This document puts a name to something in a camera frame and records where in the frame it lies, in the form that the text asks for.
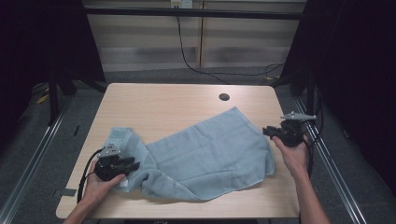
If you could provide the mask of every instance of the table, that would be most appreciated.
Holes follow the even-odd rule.
[[[227,93],[228,101],[219,96]],[[92,123],[76,166],[66,186],[77,189],[91,154],[101,148],[110,129],[131,127],[147,144],[209,119],[233,106],[258,128],[279,126],[283,112],[271,87],[114,83]],[[152,199],[139,190],[111,191],[92,214],[95,218],[261,218],[297,217],[299,206],[294,181],[273,141],[276,173],[249,189],[234,191],[203,203]],[[65,218],[76,205],[77,195],[63,196],[56,215]]]

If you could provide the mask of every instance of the light blue cloth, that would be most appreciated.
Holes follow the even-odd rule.
[[[152,197],[211,200],[275,171],[266,138],[236,107],[146,146],[130,128],[113,128],[109,143],[140,161],[127,186],[115,189]]]

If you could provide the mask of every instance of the round black grommet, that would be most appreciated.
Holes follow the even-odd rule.
[[[219,98],[220,98],[220,100],[222,100],[222,101],[228,101],[228,100],[230,100],[230,95],[227,94],[227,93],[222,93],[222,94],[219,96]]]

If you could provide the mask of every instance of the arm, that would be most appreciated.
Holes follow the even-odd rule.
[[[91,164],[92,173],[96,161]],[[87,187],[84,191],[84,196],[81,201],[76,205],[75,209],[70,213],[64,224],[82,223],[84,219],[92,212],[107,196],[108,192],[125,177],[125,175],[117,175],[110,181],[102,181],[96,174],[91,174],[87,178]]]
[[[301,143],[297,147],[285,147],[278,137],[274,136],[273,140],[280,149],[283,161],[294,178],[302,223],[330,223],[306,172],[306,145]]]

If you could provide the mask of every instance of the gray carpet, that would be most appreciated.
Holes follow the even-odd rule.
[[[253,67],[211,68],[206,71],[258,74],[264,70],[260,67]],[[279,75],[279,73],[280,70],[276,70],[270,74],[270,77]],[[260,85],[264,81],[263,76],[247,77],[220,74],[216,76],[235,85]],[[107,73],[106,79],[107,84],[112,82],[224,84],[212,76],[197,74],[189,69]],[[268,80],[263,84],[266,85],[271,81]],[[55,216],[60,199],[56,195],[54,196],[54,193],[65,187],[103,97],[99,91],[81,83],[77,83],[77,87],[78,92],[65,111],[59,131],[52,140],[12,223],[62,223],[62,220]],[[41,105],[35,103],[36,98],[41,95],[41,91],[41,89],[34,91],[32,103],[22,116],[18,130],[14,133],[14,137],[4,145],[4,152],[0,159],[2,170],[0,173],[2,180],[0,200],[2,206],[47,129],[50,117],[49,102],[46,101]],[[289,86],[276,88],[276,95],[284,113],[289,113],[292,110],[297,111],[289,93]],[[61,97],[61,104],[66,100],[67,98]],[[344,129],[337,118],[332,115],[326,105],[323,105],[323,109],[322,137],[352,194],[360,204],[367,222],[396,223],[395,198],[361,156],[353,139],[345,138]],[[318,154],[315,156],[312,182],[332,223],[353,223]],[[97,220],[87,220],[86,223],[96,222]],[[271,222],[298,223],[298,219],[280,218],[272,219]],[[123,223],[123,220],[101,220],[100,223]],[[259,220],[259,223],[270,223],[270,221],[263,219]]]

